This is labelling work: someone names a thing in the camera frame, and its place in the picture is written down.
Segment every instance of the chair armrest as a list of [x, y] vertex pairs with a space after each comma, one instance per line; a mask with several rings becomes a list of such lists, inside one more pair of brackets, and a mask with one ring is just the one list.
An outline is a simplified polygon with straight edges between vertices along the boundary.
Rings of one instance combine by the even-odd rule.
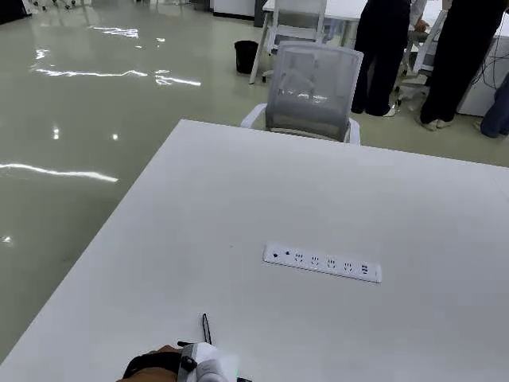
[[360, 126], [357, 121], [350, 119], [350, 128], [344, 141], [351, 145], [360, 146]]
[[260, 103], [259, 105], [256, 105], [254, 109], [251, 110], [251, 113], [249, 113], [247, 117], [244, 118], [244, 120], [240, 123], [240, 126], [244, 129], [252, 129], [253, 123], [255, 123], [255, 120], [262, 113], [262, 111], [265, 110], [266, 106], [266, 103]]

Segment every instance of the black trash bin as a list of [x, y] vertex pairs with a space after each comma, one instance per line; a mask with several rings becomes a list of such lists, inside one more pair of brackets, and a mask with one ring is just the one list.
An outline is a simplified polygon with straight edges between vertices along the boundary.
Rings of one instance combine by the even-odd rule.
[[258, 42], [254, 41], [237, 41], [235, 43], [235, 51], [237, 53], [237, 72], [250, 74], [255, 63], [256, 50]]
[[210, 10], [210, 0], [191, 0], [195, 10]]

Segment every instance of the white cabinet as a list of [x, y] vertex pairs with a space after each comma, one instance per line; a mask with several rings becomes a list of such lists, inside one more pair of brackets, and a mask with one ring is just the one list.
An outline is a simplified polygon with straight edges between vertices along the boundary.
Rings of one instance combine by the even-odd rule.
[[214, 0], [214, 12], [236, 14], [239, 16], [254, 16], [255, 0]]
[[23, 3], [23, 6], [25, 7], [25, 13], [32, 14], [32, 10], [30, 9], [30, 4], [29, 4], [28, 0], [21, 0], [21, 2]]
[[495, 37], [492, 49], [484, 65], [474, 77], [477, 80], [466, 91], [458, 107], [458, 113], [484, 117], [493, 105], [495, 89], [498, 88], [509, 72], [509, 37], [502, 36], [497, 44]]

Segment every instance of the glossy floor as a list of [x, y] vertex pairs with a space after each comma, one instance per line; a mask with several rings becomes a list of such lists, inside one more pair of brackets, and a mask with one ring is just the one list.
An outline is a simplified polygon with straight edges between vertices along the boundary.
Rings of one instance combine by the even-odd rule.
[[[179, 119], [238, 125], [266, 100], [235, 73], [233, 43], [259, 35], [163, 1], [79, 0], [0, 26], [0, 360]], [[405, 108], [356, 118], [365, 145], [509, 166], [470, 118], [437, 133]]]

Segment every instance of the white sneaker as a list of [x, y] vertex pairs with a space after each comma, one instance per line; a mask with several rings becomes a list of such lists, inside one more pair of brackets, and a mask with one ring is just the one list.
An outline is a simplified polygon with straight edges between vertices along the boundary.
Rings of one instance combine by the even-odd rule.
[[383, 115], [383, 117], [389, 117], [389, 118], [390, 118], [390, 117], [394, 117], [395, 115], [396, 115], [396, 109], [395, 109], [395, 108], [394, 108], [394, 106], [393, 106], [393, 107], [391, 107], [391, 108], [389, 109], [389, 111], [388, 111], [387, 113], [385, 113], [385, 114]]
[[446, 122], [446, 121], [442, 121], [441, 119], [439, 119], [439, 120], [437, 121], [437, 127], [438, 127], [439, 129], [445, 129], [446, 127], [451, 126], [451, 125], [453, 124], [453, 122], [454, 122], [454, 119], [452, 119], [452, 120], [450, 120], [450, 121], [448, 121], [448, 122]]
[[437, 131], [438, 119], [431, 121], [430, 123], [423, 123], [419, 114], [415, 115], [415, 122], [424, 127], [427, 131]]

